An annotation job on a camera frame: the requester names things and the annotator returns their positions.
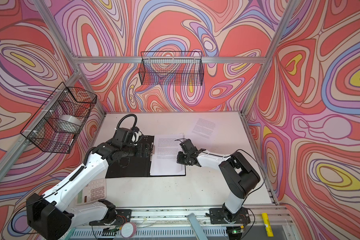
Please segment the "orange black file folder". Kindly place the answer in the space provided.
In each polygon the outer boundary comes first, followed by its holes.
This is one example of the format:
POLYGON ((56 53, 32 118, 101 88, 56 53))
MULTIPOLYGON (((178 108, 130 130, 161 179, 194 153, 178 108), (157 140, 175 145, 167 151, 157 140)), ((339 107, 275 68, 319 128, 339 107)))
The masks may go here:
MULTIPOLYGON (((154 152, 154 136, 144 136, 139 144, 152 144, 154 152)), ((107 170, 106 179, 115 178, 148 178, 150 176, 150 167, 152 155, 149 158, 126 157, 119 163, 115 163, 107 170)))

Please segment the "printed paper sheet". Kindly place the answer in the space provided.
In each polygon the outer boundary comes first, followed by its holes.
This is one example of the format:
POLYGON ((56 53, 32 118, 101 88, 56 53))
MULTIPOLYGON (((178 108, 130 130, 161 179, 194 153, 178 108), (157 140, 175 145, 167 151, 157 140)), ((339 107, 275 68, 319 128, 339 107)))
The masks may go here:
POLYGON ((217 124, 203 118, 198 118, 190 133, 205 139, 211 139, 217 129, 217 124))
POLYGON ((151 177, 175 177, 185 176, 186 168, 177 163, 183 134, 178 135, 155 135, 154 152, 151 160, 151 177))

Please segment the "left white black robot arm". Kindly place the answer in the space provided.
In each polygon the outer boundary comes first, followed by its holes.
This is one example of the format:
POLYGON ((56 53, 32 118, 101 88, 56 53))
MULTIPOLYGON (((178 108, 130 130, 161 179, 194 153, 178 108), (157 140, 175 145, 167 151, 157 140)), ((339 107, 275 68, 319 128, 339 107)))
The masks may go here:
POLYGON ((110 225, 117 219, 114 204, 100 198, 94 203, 70 208, 72 200, 99 173, 127 157, 149 157, 151 144, 114 147, 110 142, 89 149, 84 162, 61 182, 42 195, 32 194, 26 201, 27 224, 47 240, 58 240, 68 230, 90 222, 110 225))

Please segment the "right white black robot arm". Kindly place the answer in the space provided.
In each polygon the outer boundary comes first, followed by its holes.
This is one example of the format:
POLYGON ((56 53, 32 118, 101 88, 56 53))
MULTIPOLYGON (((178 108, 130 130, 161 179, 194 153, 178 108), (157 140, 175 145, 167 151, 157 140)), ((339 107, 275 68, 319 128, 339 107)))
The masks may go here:
POLYGON ((177 163, 185 166, 198 166, 220 171, 230 190, 221 212, 214 219, 235 223, 244 210, 243 203, 253 191, 261 177, 247 159, 239 152, 231 155, 218 155, 205 149, 193 153, 178 152, 177 163))

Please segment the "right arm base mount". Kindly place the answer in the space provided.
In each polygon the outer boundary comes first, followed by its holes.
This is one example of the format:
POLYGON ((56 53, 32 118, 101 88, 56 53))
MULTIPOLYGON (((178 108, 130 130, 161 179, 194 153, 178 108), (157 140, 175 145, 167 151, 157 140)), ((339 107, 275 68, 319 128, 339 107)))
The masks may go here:
POLYGON ((251 223, 249 209, 241 207, 237 213, 231 213, 226 208, 210 208, 206 216, 210 218, 211 224, 241 224, 251 223))

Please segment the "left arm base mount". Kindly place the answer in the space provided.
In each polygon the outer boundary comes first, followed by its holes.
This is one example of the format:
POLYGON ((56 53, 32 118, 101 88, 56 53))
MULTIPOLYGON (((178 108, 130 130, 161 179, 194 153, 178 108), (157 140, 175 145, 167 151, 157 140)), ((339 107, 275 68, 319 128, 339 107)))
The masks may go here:
POLYGON ((132 215, 131 209, 116 209, 106 213, 102 220, 89 222, 90 226, 122 226, 130 222, 132 215))

